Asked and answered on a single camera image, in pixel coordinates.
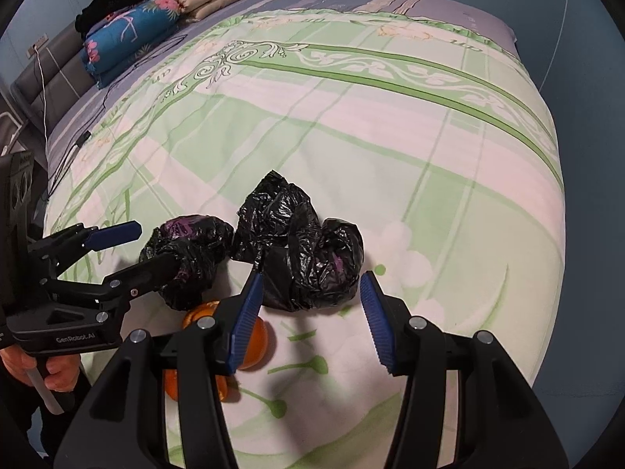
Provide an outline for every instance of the power socket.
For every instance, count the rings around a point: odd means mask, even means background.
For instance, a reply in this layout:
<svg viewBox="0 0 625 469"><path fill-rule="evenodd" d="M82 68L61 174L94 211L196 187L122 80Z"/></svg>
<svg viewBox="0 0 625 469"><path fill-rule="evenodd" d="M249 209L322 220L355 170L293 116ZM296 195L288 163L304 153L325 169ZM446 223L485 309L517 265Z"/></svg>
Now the power socket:
<svg viewBox="0 0 625 469"><path fill-rule="evenodd" d="M48 42L48 34L43 34L43 37L39 37L37 42L35 42L32 46L28 48L26 51L26 56L30 60L35 54L35 48L41 49L41 46Z"/></svg>

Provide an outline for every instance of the green floral bed sheet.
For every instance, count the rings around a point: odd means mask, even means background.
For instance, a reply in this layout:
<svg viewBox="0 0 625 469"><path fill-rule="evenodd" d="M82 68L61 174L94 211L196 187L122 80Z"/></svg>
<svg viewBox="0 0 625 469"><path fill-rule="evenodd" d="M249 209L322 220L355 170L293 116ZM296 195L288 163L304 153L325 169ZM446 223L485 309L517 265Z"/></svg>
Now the green floral bed sheet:
<svg viewBox="0 0 625 469"><path fill-rule="evenodd" d="M516 58L458 26L390 13L224 20L98 123L46 229L138 220L140 241L66 273L100 281L134 263L167 219L212 214L236 226L271 169L301 186L322 218L358 225L364 269L387 294L446 331L492 330L533 381L559 299L564 195L551 115ZM249 269L224 265L206 299L237 293ZM271 359L238 372L224 404L240 467L383 467L404 381L379 364L358 296L335 310L261 316L275 339ZM180 320L147 295L123 335L168 333ZM110 356L84 355L92 380ZM183 467L169 398L166 421L171 461ZM446 420L441 461L452 457L453 430Z"/></svg>

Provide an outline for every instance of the crumpled plastic bag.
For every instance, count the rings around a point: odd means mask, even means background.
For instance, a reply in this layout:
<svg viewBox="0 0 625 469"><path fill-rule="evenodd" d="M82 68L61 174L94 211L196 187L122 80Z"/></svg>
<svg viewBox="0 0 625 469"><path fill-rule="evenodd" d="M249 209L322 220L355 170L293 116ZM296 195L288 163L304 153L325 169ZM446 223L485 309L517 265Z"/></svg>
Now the crumpled plastic bag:
<svg viewBox="0 0 625 469"><path fill-rule="evenodd" d="M258 268L272 245L285 247L293 211L310 197L298 186L271 171L248 195L239 209L230 256Z"/></svg>
<svg viewBox="0 0 625 469"><path fill-rule="evenodd" d="M230 256L262 272L263 305L294 312L355 296L364 261L354 224L320 223L310 197L271 171L239 210Z"/></svg>
<svg viewBox="0 0 625 469"><path fill-rule="evenodd" d="M176 255L178 273L159 290L169 307L191 310L201 303L202 292L212 287L217 268L230 251L233 232L227 222L204 215L178 217L155 228L139 261L163 252Z"/></svg>
<svg viewBox="0 0 625 469"><path fill-rule="evenodd" d="M263 305L294 312L338 306L352 299L364 261L356 225L340 219L319 223L310 203L291 219L288 249L265 253Z"/></svg>

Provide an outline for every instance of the person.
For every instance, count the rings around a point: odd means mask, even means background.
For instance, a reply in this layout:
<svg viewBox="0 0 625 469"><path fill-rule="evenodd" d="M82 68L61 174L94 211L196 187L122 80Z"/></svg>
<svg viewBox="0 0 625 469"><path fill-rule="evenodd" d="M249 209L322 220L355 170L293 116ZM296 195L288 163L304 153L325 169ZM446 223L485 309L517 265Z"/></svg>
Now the person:
<svg viewBox="0 0 625 469"><path fill-rule="evenodd" d="M27 369L36 366L35 358L28 356L18 345L0 349L0 399L24 436L32 426L32 415L38 408L41 409L41 445L48 455L48 462L52 462L78 406L91 386L80 370L79 354L48 358L46 368L50 375L44 380L46 388L60 392L73 391L76 399L72 411L53 415L43 405L43 400L26 374Z"/></svg>

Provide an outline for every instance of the metal bolt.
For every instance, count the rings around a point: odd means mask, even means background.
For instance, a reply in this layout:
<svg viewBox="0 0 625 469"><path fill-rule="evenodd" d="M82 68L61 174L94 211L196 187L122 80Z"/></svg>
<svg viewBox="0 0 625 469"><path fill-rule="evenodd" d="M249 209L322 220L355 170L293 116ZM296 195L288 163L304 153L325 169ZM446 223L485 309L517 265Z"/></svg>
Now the metal bolt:
<svg viewBox="0 0 625 469"><path fill-rule="evenodd" d="M212 316L204 316L203 318L198 319L198 326L201 329L212 328L215 324L216 324L215 318Z"/></svg>
<svg viewBox="0 0 625 469"><path fill-rule="evenodd" d="M495 340L495 337L493 337L493 334L490 331L482 330L477 332L477 339L482 344L491 344L493 343L493 340Z"/></svg>
<svg viewBox="0 0 625 469"><path fill-rule="evenodd" d="M427 321L421 316L413 316L408 321L408 324L414 329L423 329L427 326Z"/></svg>
<svg viewBox="0 0 625 469"><path fill-rule="evenodd" d="M146 330L136 329L134 332L130 334L130 342L133 342L135 344L139 342L143 342L147 336L148 334L146 333Z"/></svg>

